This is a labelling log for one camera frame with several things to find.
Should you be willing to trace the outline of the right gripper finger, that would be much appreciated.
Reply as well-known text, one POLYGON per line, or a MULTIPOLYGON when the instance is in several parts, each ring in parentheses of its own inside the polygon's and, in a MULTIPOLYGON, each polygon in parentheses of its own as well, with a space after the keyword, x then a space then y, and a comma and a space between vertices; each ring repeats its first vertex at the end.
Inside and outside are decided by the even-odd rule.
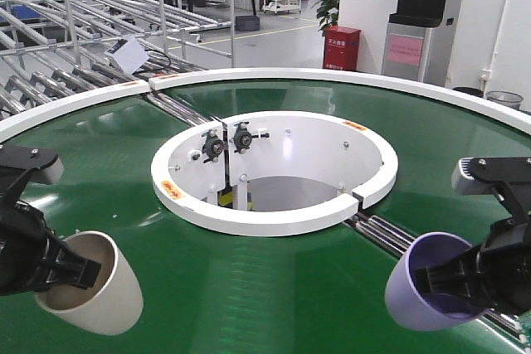
POLYGON ((479 246, 441 264, 415 269, 414 276, 419 293, 444 294, 462 299, 478 308, 494 306, 482 269, 479 246))
POLYGON ((530 222, 530 157, 461 158, 451 185, 464 196, 493 194, 516 225, 530 222))

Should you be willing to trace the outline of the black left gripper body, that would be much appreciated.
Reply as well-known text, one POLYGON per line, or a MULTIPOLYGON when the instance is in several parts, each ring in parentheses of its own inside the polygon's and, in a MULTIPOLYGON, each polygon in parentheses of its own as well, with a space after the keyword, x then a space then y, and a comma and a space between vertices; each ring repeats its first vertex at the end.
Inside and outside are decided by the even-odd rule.
POLYGON ((1 202, 1 295, 44 292, 56 285, 49 264, 51 230, 25 202, 1 202))

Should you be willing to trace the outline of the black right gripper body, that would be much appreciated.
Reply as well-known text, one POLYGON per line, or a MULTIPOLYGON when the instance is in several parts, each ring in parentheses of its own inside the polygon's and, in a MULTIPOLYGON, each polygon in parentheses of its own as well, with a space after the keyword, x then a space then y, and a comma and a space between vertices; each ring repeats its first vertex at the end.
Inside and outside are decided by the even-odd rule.
POLYGON ((497 311, 521 315, 530 309, 530 225, 495 222, 480 245, 483 290, 497 311))

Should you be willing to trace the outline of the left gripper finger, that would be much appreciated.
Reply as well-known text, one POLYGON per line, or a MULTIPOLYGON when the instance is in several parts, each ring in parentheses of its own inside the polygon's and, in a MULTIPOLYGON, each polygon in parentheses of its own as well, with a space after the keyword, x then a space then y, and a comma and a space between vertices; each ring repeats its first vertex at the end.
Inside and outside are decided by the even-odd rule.
POLYGON ((44 286, 71 285, 78 289, 93 288, 102 264, 78 255, 64 241, 52 241, 46 257, 44 286))
POLYGON ((51 149, 1 145, 1 204, 15 205, 29 182, 51 185, 64 172, 51 149))

